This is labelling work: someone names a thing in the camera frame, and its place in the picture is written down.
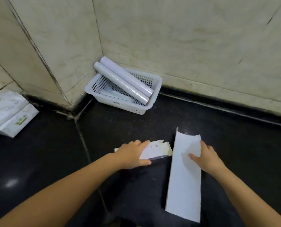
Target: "black tile floor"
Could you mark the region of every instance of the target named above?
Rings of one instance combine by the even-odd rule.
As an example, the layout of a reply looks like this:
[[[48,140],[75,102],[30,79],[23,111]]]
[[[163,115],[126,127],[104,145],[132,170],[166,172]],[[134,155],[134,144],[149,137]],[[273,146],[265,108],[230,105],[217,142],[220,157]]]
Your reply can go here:
[[[0,135],[0,218],[37,191],[131,140],[169,141],[176,127],[214,146],[225,164],[281,214],[281,127],[159,95],[137,115],[93,102],[78,120],[40,113],[15,138]],[[99,226],[116,218],[145,226],[197,226],[167,213],[171,157],[108,178],[68,226]],[[101,192],[108,213],[99,195]],[[243,226],[220,185],[202,179],[203,226]]]

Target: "white plastic basket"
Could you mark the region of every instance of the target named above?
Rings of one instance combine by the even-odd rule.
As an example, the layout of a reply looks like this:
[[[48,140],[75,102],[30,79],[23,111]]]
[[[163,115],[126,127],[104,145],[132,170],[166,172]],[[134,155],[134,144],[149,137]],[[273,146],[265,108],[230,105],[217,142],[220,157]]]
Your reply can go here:
[[[116,84],[111,82],[109,79],[107,79],[100,73],[98,73],[95,77],[93,77],[92,80],[89,81],[89,83],[85,87],[85,92],[93,95],[98,102],[108,104],[114,107],[118,107],[126,111],[134,112],[136,114],[143,115],[146,112],[146,110],[150,109],[155,103],[155,100],[161,88],[162,78],[158,75],[149,74],[146,72],[141,72],[129,68],[125,68],[125,70],[127,70],[133,76],[135,76],[140,81],[142,81],[143,83],[145,83],[146,85],[148,85],[150,88],[154,90],[146,106],[134,98],[133,98],[134,99],[133,102],[130,103],[130,102],[124,102],[122,100],[116,100],[116,99],[112,99],[111,97],[101,95],[100,92],[102,90],[112,89],[122,93],[123,95],[131,97],[131,95],[129,95],[127,92],[122,90],[120,87],[118,87]]]

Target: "plastic wrap roll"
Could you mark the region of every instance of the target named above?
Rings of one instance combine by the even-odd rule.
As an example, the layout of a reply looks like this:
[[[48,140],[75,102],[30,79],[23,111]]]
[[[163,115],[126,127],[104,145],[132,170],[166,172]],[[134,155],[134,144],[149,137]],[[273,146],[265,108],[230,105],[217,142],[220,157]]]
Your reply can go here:
[[[133,87],[130,84],[128,84],[125,80],[120,78],[118,75],[116,75],[110,69],[106,68],[100,62],[96,62],[93,67],[100,74],[102,74],[103,76],[105,76],[106,78],[111,80],[114,84],[116,84],[118,87],[123,89],[125,92],[127,92],[128,94],[133,96],[139,102],[141,102],[144,105],[146,105],[147,102],[149,101],[148,97],[146,97],[144,94],[142,94],[140,91],[138,91],[135,87]]]
[[[140,91],[145,96],[150,98],[151,95],[153,94],[154,90],[152,88],[148,87],[146,84],[141,82],[139,79],[132,76],[129,72],[127,72],[126,70],[121,68],[116,63],[114,63],[108,57],[102,57],[101,64],[103,64],[106,68],[110,69],[116,75],[121,77],[127,83],[131,84],[133,87],[135,87],[138,91]]]

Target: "roll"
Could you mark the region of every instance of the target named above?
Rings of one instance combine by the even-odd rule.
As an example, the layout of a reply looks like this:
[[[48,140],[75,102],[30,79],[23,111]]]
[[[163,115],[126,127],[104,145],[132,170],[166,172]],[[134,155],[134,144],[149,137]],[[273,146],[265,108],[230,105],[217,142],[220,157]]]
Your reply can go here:
[[[129,72],[127,72],[126,70],[121,68],[119,65],[114,63],[112,60],[110,60],[108,57],[102,57],[101,64],[104,65],[106,68],[110,69],[112,72],[114,72],[119,77],[121,77],[127,83],[131,84],[133,87],[135,87],[138,91],[140,91],[145,96],[150,98],[151,95],[153,94],[154,90],[152,88],[148,87],[146,84],[141,82],[139,79],[135,78]]]
[[[116,75],[114,72],[112,72],[110,69],[106,68],[104,65],[102,65],[100,62],[95,62],[94,69],[97,70],[100,74],[111,80],[114,84],[116,84],[118,87],[123,89],[125,92],[130,94],[132,97],[137,99],[142,104],[146,105],[149,101],[149,98],[146,97],[144,94],[142,94],[140,91],[138,91],[135,87],[128,84],[125,80],[120,78],[118,75]]]

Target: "person's right hand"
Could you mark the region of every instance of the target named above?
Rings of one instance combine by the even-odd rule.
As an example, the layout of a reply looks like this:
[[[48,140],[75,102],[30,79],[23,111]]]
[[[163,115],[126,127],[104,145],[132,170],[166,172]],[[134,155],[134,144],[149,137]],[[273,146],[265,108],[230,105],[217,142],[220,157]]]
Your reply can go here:
[[[214,176],[214,174],[222,169],[226,169],[223,161],[218,157],[217,153],[214,151],[212,146],[207,146],[204,141],[201,143],[201,155],[197,157],[194,154],[189,154],[190,159],[192,159],[196,164],[205,172]]]

